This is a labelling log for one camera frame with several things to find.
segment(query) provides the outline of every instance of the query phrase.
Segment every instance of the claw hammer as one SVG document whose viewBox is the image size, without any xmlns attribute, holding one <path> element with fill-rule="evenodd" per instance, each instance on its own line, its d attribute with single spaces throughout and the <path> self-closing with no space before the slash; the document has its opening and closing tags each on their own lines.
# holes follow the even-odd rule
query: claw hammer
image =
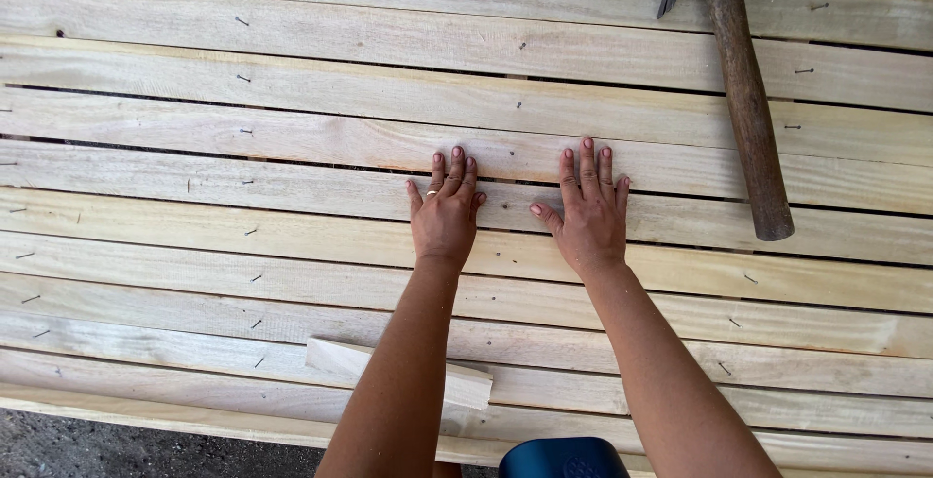
<svg viewBox="0 0 933 478">
<path fill-rule="evenodd" d="M 676 0 L 661 0 L 658 19 Z M 794 234 L 781 163 L 777 158 L 775 128 L 761 80 L 761 69 L 748 31 L 744 0 L 706 0 L 713 20 L 722 78 L 726 85 L 729 117 L 745 176 L 755 235 L 777 241 Z"/>
</svg>

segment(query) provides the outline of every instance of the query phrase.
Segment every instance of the dirt ground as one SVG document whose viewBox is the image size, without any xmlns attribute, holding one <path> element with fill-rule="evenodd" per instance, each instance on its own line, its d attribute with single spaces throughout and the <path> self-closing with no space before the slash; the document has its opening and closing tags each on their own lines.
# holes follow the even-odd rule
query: dirt ground
<svg viewBox="0 0 933 478">
<path fill-rule="evenodd" d="M 0 478 L 308 478 L 323 453 L 0 409 Z"/>
</svg>

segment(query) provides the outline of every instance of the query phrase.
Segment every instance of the forearm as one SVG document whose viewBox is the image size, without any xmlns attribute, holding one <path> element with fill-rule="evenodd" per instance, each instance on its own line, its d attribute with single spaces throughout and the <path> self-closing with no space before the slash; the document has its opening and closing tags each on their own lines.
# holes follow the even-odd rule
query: forearm
<svg viewBox="0 0 933 478">
<path fill-rule="evenodd" d="M 459 274 L 416 263 L 317 476 L 431 476 Z"/>
<path fill-rule="evenodd" d="M 780 476 L 631 269 L 620 263 L 584 282 L 659 476 Z"/>
</svg>

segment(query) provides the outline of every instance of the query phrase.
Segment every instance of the woman's left hand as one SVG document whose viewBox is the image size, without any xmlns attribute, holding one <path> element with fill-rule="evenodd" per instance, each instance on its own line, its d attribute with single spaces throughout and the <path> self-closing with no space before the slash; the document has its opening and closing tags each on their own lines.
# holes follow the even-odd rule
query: woman's left hand
<svg viewBox="0 0 933 478">
<path fill-rule="evenodd" d="M 406 185 L 412 200 L 417 261 L 441 262 L 460 271 L 473 248 L 476 212 L 486 201 L 486 194 L 476 192 L 476 160 L 468 158 L 461 147 L 454 147 L 450 154 L 450 173 L 446 179 L 444 154 L 434 154 L 431 184 L 424 199 L 414 181 Z"/>
</svg>

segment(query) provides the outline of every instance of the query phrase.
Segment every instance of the woman's right hand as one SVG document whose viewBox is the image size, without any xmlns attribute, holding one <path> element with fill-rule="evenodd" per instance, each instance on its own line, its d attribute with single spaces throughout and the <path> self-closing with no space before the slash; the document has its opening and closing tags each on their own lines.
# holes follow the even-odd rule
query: woman's right hand
<svg viewBox="0 0 933 478">
<path fill-rule="evenodd" d="M 625 265 L 625 209 L 628 177 L 612 183 L 612 149 L 599 151 L 597 171 L 593 141 L 580 142 L 580 178 L 574 174 L 574 151 L 561 152 L 561 197 L 564 218 L 543 203 L 530 210 L 542 219 L 561 250 L 561 255 L 584 282 L 595 275 Z"/>
</svg>

